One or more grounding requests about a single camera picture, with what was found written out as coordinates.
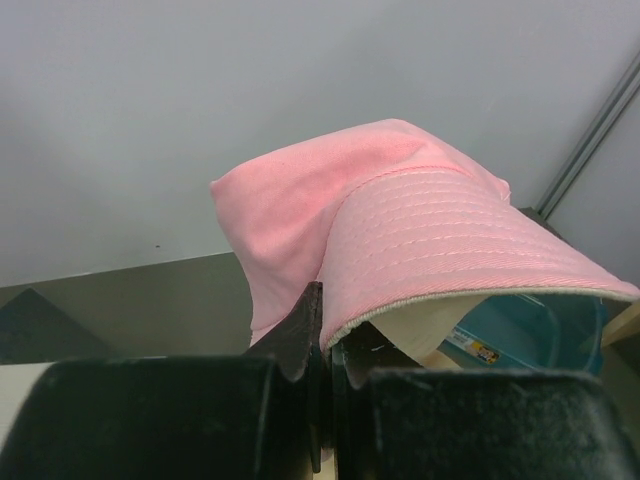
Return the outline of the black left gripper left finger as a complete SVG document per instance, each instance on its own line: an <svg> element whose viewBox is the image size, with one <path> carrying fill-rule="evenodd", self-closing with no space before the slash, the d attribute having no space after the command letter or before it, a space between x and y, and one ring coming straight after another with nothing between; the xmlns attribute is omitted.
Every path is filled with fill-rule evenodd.
<svg viewBox="0 0 640 480"><path fill-rule="evenodd" d="M5 479L309 479L321 466L322 286L239 356L55 363L1 451Z"/></svg>

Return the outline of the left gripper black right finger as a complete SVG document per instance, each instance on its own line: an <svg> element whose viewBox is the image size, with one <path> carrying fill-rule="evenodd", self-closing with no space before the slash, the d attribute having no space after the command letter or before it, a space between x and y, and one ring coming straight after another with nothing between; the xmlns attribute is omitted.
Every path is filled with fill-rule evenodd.
<svg viewBox="0 0 640 480"><path fill-rule="evenodd" d="M364 323L331 350L340 479L635 479L591 376L431 370Z"/></svg>

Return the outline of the pink bucket hat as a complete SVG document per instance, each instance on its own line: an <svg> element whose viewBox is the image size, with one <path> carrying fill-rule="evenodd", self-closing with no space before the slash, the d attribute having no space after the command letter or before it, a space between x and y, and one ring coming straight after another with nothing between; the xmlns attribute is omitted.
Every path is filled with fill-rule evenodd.
<svg viewBox="0 0 640 480"><path fill-rule="evenodd" d="M506 181L401 120L262 155L211 194L249 283L254 340L313 282L323 348L371 321L433 349L491 296L639 297L513 207Z"/></svg>

